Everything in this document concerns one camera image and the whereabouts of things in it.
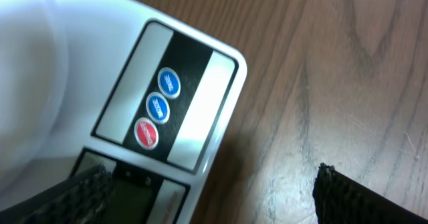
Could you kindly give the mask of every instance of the silver stripe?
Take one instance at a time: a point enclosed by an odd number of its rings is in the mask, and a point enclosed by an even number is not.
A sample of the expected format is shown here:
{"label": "silver stripe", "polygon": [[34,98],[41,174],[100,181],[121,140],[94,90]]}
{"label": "silver stripe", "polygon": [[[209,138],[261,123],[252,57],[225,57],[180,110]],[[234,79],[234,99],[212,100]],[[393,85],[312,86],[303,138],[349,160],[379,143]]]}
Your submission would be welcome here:
{"label": "silver stripe", "polygon": [[146,224],[171,224],[179,210],[185,191],[183,186],[164,180]]}
{"label": "silver stripe", "polygon": [[231,58],[213,51],[169,152],[169,162],[195,168],[234,69]]}
{"label": "silver stripe", "polygon": [[147,25],[96,129],[97,135],[122,144],[172,36],[173,30],[159,23]]}

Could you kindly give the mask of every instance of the display screen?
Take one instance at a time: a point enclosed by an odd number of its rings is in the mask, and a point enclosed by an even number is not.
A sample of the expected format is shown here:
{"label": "display screen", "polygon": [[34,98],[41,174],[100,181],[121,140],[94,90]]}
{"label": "display screen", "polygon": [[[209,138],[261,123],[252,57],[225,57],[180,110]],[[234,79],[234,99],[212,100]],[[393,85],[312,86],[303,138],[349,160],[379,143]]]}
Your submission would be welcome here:
{"label": "display screen", "polygon": [[104,223],[175,223],[189,186],[89,149],[82,151],[72,175],[99,164],[112,173],[114,186]]}
{"label": "display screen", "polygon": [[114,196],[104,214],[104,223],[140,223],[151,196],[149,188],[115,180]]}

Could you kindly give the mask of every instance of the red button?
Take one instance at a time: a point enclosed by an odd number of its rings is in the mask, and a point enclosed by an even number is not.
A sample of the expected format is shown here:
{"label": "red button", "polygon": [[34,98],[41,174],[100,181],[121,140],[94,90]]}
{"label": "red button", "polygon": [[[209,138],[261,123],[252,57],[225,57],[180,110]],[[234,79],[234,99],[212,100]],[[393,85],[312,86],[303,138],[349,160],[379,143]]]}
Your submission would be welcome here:
{"label": "red button", "polygon": [[141,147],[152,150],[159,142],[159,133],[156,126],[148,118],[139,118],[135,122],[134,133],[136,141]]}

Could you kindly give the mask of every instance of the wooden surface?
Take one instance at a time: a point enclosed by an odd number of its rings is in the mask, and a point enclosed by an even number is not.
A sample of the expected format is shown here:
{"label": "wooden surface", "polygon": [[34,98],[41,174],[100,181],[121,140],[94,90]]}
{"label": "wooden surface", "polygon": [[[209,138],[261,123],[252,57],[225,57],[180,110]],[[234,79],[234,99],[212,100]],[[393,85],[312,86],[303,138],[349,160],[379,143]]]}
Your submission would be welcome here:
{"label": "wooden surface", "polygon": [[138,1],[247,60],[193,223],[315,223],[320,162],[428,218],[428,0]]}

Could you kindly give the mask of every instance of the blue button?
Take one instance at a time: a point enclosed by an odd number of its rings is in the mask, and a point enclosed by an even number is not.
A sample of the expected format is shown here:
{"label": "blue button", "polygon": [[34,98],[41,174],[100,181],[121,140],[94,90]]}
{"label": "blue button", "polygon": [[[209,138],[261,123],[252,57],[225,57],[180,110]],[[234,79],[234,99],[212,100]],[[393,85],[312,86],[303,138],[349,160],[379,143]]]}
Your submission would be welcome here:
{"label": "blue button", "polygon": [[162,68],[158,74],[158,85],[162,94],[170,99],[175,99],[180,95],[180,79],[177,73],[170,68]]}
{"label": "blue button", "polygon": [[152,92],[147,96],[146,109],[150,118],[157,124],[164,124],[169,119],[169,105],[161,93]]}

